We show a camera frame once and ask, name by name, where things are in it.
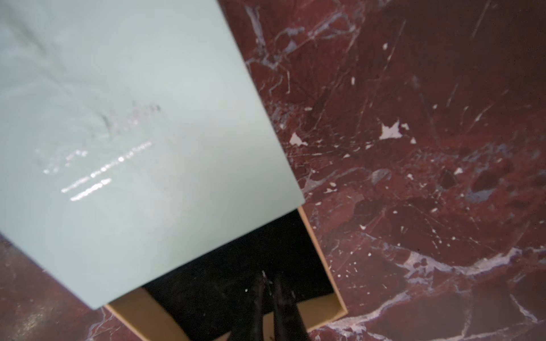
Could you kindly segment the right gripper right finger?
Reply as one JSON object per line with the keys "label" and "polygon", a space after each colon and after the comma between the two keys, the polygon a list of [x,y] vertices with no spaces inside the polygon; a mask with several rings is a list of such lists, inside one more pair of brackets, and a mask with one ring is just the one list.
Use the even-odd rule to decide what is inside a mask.
{"label": "right gripper right finger", "polygon": [[309,341],[309,334],[287,279],[277,274],[273,286],[274,338],[279,341]]}

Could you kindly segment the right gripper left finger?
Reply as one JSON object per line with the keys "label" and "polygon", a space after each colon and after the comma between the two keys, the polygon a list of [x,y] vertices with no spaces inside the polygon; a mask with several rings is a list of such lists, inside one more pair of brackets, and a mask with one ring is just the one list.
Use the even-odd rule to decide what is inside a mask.
{"label": "right gripper left finger", "polygon": [[263,298],[267,279],[258,272],[245,292],[228,337],[231,341],[263,341]]}

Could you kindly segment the mint drawer jewelry box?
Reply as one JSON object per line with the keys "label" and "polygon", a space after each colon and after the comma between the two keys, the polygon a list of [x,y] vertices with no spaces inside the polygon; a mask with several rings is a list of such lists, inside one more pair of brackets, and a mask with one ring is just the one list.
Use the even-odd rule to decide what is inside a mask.
{"label": "mint drawer jewelry box", "polygon": [[304,196],[216,1],[1,3],[1,235],[142,340],[144,285]]}

